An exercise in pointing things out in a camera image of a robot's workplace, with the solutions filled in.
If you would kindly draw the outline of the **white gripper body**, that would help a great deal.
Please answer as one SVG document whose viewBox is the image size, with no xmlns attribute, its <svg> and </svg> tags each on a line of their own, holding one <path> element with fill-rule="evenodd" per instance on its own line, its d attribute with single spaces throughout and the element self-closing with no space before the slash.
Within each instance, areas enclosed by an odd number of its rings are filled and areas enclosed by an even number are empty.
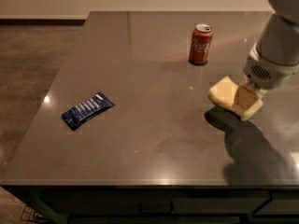
<svg viewBox="0 0 299 224">
<path fill-rule="evenodd" d="M 280 65 L 267 61 L 253 45 L 244 64 L 245 82 L 256 83 L 260 88 L 273 90 L 289 80 L 298 71 L 298 65 Z"/>
</svg>

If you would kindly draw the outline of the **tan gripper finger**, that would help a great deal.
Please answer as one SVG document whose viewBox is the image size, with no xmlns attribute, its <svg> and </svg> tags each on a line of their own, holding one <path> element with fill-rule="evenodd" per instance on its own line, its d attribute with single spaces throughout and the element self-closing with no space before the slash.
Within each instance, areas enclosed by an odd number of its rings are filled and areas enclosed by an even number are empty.
<svg viewBox="0 0 299 224">
<path fill-rule="evenodd" d="M 266 95 L 267 90 L 260 88 L 256 83 L 251 80 L 245 82 L 245 87 L 247 90 L 255 93 L 256 95 Z"/>
<path fill-rule="evenodd" d="M 247 110 L 250 109 L 259 100 L 259 97 L 246 87 L 240 85 L 235 93 L 234 103 L 241 108 Z"/>
</svg>

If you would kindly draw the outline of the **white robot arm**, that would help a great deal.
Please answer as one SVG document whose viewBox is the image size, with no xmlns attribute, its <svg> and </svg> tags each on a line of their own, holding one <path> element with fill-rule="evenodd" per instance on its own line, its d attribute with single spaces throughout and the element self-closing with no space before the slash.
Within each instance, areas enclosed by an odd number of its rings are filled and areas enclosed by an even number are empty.
<svg viewBox="0 0 299 224">
<path fill-rule="evenodd" d="M 243 67 L 246 81 L 235 94 L 235 103 L 244 109 L 260 103 L 299 67 L 299 0 L 268 2 L 274 13 L 249 52 Z"/>
</svg>

